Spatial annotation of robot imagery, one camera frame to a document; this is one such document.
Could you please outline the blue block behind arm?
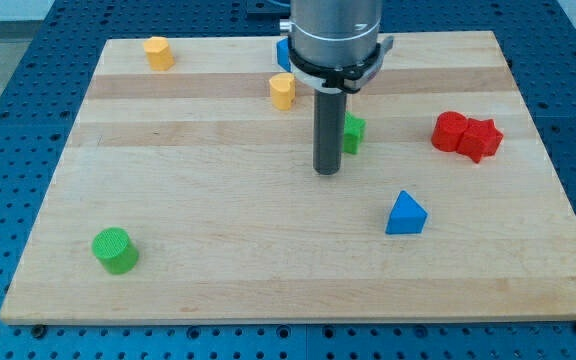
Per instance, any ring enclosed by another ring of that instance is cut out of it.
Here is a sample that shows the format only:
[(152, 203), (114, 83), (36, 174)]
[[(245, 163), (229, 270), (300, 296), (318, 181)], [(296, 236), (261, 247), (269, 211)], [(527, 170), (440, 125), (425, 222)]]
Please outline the blue block behind arm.
[(276, 58), (278, 65), (286, 72), (291, 73), (291, 63), (289, 58), (289, 39), (283, 38), (276, 45)]

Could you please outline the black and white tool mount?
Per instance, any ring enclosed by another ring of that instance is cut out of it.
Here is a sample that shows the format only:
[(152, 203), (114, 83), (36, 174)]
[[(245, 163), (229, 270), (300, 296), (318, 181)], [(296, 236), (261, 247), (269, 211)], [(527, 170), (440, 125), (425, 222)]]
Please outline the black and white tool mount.
[(381, 70), (393, 45), (394, 38), (386, 36), (382, 42), (376, 42), (371, 52), (361, 60), (346, 66), (324, 66), (303, 57), (289, 38), (288, 55), (295, 77), (314, 90), (326, 94), (355, 94)]

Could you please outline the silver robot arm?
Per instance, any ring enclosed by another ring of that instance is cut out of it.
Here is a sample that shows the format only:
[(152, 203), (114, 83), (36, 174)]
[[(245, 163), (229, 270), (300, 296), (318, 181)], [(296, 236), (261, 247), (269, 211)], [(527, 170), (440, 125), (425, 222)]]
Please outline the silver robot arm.
[(288, 57), (295, 77), (314, 90), (313, 168), (341, 167), (347, 96), (381, 70), (394, 38), (378, 40), (380, 0), (292, 0)]

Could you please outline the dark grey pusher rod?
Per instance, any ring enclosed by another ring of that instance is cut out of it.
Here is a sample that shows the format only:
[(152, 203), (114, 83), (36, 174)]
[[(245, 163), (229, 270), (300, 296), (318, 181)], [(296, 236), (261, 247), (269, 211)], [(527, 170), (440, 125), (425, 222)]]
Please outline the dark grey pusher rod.
[(313, 168), (321, 175), (333, 175), (340, 169), (345, 111), (345, 93), (315, 92)]

